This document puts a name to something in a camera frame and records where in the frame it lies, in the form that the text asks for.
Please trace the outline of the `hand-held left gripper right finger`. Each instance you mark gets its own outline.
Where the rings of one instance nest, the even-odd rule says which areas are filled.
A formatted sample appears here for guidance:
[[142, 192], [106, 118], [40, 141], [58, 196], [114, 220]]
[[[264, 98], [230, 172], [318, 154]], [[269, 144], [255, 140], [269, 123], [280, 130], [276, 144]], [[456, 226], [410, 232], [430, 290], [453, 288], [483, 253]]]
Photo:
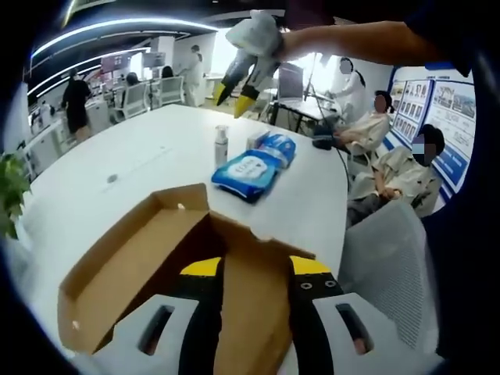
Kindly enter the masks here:
[[410, 348], [395, 324], [322, 263], [290, 258], [289, 368], [299, 374], [431, 374], [441, 358]]

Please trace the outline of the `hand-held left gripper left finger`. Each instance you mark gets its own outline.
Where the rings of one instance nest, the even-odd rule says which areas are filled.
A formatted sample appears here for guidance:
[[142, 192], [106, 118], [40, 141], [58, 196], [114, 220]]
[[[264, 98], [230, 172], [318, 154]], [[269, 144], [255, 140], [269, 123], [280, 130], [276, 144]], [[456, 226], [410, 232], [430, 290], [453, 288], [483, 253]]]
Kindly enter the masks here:
[[222, 327], [224, 259], [185, 267], [113, 329], [112, 374], [213, 374]]

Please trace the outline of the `person's right hand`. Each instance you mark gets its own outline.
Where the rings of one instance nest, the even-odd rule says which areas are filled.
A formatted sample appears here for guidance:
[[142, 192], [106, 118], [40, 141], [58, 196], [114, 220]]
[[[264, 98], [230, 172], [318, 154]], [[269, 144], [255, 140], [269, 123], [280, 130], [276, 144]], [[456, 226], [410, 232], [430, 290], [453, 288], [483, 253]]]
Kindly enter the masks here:
[[312, 40], [312, 28], [282, 33], [282, 44], [277, 53], [281, 62], [296, 60], [314, 52], [315, 42]]

